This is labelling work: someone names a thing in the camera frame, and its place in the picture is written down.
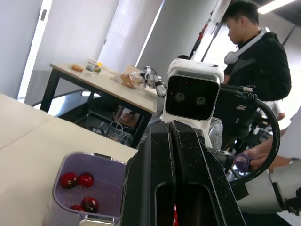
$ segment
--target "black hair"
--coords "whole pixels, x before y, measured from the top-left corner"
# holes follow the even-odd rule
[[[185,59],[185,60],[189,60],[189,56],[187,55],[179,55],[178,59]]]
[[[247,17],[253,24],[258,25],[258,7],[248,1],[235,1],[231,3],[222,19],[223,23],[227,19],[239,19],[241,16]]]

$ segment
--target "black table frame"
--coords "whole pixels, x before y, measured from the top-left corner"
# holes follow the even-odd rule
[[[44,97],[41,102],[40,110],[43,110],[45,112],[49,111],[50,105],[54,98],[55,91],[56,91],[56,88],[57,88],[60,78],[91,91],[89,99],[86,103],[85,111],[88,111],[89,105],[90,105],[91,101],[93,100],[94,93],[96,93],[96,94],[99,94],[100,96],[108,96],[110,99],[112,99],[114,101],[114,103],[121,105],[123,107],[126,107],[135,113],[138,113],[140,116],[139,116],[136,126],[133,130],[133,141],[131,144],[132,148],[137,148],[137,146],[140,142],[140,139],[144,135],[144,131],[151,119],[152,113],[150,113],[144,109],[141,109],[127,101],[121,100],[118,97],[115,97],[109,93],[106,93],[103,90],[100,90],[88,83],[85,83],[84,81],[81,81],[68,74],[65,74],[55,68],[52,69],[52,72],[51,72],[51,75],[50,75],[50,78],[49,78],[49,81],[48,81],[48,84],[47,84],[47,87],[46,87],[46,90],[44,93]]]

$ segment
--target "purple cloth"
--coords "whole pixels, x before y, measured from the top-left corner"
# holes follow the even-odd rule
[[[238,154],[235,156],[235,164],[239,172],[250,172],[251,166],[250,161],[253,160],[252,158],[248,158],[246,154]]]

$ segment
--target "wooden table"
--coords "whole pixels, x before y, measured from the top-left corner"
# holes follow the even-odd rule
[[[10,136],[9,143],[0,139],[0,222],[4,226],[42,225],[66,155],[99,153],[127,162],[136,153],[135,149],[3,95],[0,109],[0,135],[18,133]],[[11,109],[18,111],[8,114]]]
[[[92,101],[94,93],[100,96],[105,94],[115,103],[140,115],[134,128],[131,144],[131,147],[137,147],[152,114],[157,112],[157,93],[154,89],[131,89],[125,87],[114,80],[113,77],[116,73],[105,66],[100,73],[92,73],[87,70],[79,73],[71,69],[71,64],[50,64],[50,66],[53,69],[41,102],[41,110],[49,111],[60,78],[91,91],[87,104]]]

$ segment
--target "purple plastic container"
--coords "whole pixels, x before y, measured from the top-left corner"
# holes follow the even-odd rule
[[[122,198],[122,183],[125,177],[125,164],[113,161],[112,158],[94,156],[87,153],[73,153],[65,157],[53,187],[53,198],[48,205],[44,226],[78,226],[89,215],[89,218],[119,222]],[[64,190],[60,177],[65,173],[89,172],[94,177],[91,188],[77,186]],[[80,212],[70,209],[79,205],[83,198],[90,196],[97,199],[98,213]]]

